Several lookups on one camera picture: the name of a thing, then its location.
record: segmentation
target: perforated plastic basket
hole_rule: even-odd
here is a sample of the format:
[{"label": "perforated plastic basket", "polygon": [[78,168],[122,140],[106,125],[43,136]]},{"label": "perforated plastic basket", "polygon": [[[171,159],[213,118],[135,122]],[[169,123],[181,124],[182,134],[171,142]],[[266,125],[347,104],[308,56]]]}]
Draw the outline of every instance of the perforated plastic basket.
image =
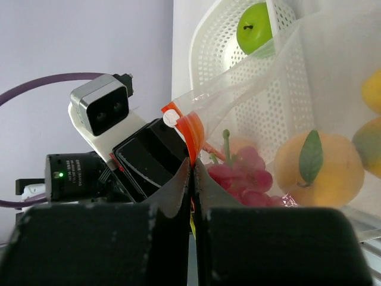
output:
[{"label": "perforated plastic basket", "polygon": [[[194,33],[190,49],[192,88],[222,74],[246,57],[236,40],[236,26],[243,12],[258,2],[263,1],[219,0],[206,13]],[[285,2],[268,0],[266,3],[273,36],[296,20]],[[219,126],[255,138],[267,163],[271,163],[280,145],[293,134],[314,128],[302,49],[300,43],[293,44],[295,52],[282,77],[267,88],[264,96],[253,97],[235,107]],[[232,83],[261,73],[270,64],[271,59],[266,58],[256,67],[248,67],[245,73],[233,74]],[[219,128],[208,140],[210,143],[222,144]],[[205,163],[209,161],[205,153],[201,153],[201,159]]]}]

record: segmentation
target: green leaf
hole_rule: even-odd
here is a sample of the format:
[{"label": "green leaf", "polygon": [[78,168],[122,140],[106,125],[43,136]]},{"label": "green leaf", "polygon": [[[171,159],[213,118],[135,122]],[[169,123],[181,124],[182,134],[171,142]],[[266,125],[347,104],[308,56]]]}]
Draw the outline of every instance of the green leaf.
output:
[{"label": "green leaf", "polygon": [[305,139],[299,155],[299,172],[308,185],[312,185],[322,165],[323,149],[319,133],[312,130]]}]

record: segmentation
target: bunch of grapes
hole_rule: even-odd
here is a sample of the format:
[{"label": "bunch of grapes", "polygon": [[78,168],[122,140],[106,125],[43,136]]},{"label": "bunch of grapes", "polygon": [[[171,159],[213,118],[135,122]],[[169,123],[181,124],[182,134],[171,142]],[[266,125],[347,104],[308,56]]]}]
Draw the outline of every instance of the bunch of grapes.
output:
[{"label": "bunch of grapes", "polygon": [[226,160],[219,164],[214,154],[213,163],[206,165],[209,175],[230,195],[242,204],[250,207],[285,206],[285,197],[269,196],[267,192],[273,185],[271,173],[257,150],[246,146],[230,156],[230,132],[224,130]]}]

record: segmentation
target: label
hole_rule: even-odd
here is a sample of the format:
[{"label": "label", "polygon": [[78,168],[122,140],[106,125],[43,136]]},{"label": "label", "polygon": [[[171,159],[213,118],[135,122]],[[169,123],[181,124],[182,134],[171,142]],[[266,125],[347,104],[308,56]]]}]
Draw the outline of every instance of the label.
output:
[{"label": "label", "polygon": [[67,180],[73,185],[82,186],[82,167],[80,160],[66,160]]}]

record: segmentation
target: green apple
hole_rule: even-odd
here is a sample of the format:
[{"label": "green apple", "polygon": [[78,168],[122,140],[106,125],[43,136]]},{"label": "green apple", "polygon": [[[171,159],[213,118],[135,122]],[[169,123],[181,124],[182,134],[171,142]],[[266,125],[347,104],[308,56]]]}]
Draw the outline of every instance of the green apple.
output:
[{"label": "green apple", "polygon": [[273,37],[266,3],[254,4],[243,12],[236,36],[239,47],[246,55]]}]

